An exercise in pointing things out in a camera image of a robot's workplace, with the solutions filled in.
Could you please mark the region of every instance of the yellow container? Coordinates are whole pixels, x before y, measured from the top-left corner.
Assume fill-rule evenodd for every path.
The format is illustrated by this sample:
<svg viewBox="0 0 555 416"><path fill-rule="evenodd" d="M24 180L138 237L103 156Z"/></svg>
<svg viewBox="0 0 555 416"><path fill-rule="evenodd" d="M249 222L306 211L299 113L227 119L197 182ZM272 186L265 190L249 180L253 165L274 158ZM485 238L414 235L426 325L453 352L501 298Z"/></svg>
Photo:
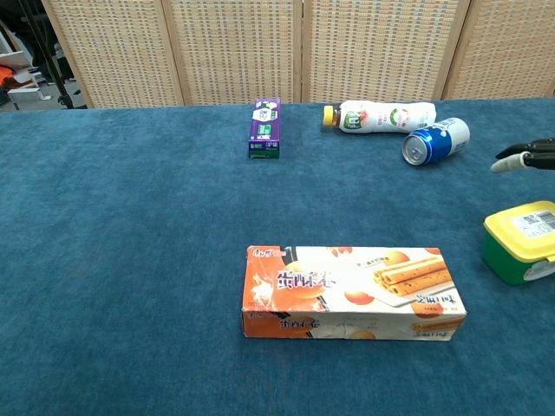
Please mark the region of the yellow container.
<svg viewBox="0 0 555 416"><path fill-rule="evenodd" d="M555 275L555 204L537 201L486 218L482 256L507 284Z"/></svg>

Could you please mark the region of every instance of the soda can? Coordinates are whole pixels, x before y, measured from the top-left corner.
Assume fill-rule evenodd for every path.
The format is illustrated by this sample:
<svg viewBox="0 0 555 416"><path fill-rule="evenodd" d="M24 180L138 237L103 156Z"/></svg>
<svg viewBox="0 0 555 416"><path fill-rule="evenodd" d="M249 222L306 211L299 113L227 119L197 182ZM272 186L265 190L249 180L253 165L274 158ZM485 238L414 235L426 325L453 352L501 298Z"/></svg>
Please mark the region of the soda can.
<svg viewBox="0 0 555 416"><path fill-rule="evenodd" d="M402 143L402 156L411 165L426 165L459 152L469 141L467 123L446 119L409 134Z"/></svg>

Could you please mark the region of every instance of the blue carpet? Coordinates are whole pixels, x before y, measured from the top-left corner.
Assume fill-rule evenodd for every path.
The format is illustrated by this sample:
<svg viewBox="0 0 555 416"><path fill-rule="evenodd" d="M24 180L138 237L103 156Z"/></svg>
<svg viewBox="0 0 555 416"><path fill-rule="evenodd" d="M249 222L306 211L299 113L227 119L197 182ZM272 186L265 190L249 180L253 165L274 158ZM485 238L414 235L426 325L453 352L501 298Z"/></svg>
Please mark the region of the blue carpet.
<svg viewBox="0 0 555 416"><path fill-rule="evenodd" d="M555 199L493 156L555 136L555 100L446 101L471 143L416 168L403 134L284 106L281 159L247 159L251 106L0 114L0 414L552 414L555 279L480 259L482 222ZM451 342L245 339L250 244L438 246L468 310Z"/></svg>

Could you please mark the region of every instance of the purple toothpaste box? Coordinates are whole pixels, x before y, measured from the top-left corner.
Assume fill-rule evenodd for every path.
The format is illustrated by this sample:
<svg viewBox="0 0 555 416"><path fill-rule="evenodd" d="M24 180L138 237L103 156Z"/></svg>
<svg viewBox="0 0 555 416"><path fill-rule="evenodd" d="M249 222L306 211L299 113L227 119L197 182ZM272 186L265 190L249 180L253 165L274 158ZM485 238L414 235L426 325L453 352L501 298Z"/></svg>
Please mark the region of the purple toothpaste box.
<svg viewBox="0 0 555 416"><path fill-rule="evenodd" d="M280 124L281 100L257 98L252 112L249 158L279 158Z"/></svg>

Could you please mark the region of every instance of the orange and white box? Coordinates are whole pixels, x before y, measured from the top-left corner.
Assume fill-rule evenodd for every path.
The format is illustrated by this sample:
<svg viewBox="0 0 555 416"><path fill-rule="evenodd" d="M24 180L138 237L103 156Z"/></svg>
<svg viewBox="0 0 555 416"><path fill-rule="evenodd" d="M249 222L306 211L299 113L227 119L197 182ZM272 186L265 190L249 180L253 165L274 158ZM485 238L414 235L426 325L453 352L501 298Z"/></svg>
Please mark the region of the orange and white box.
<svg viewBox="0 0 555 416"><path fill-rule="evenodd" d="M449 341L467 312L436 248L251 246L247 337Z"/></svg>

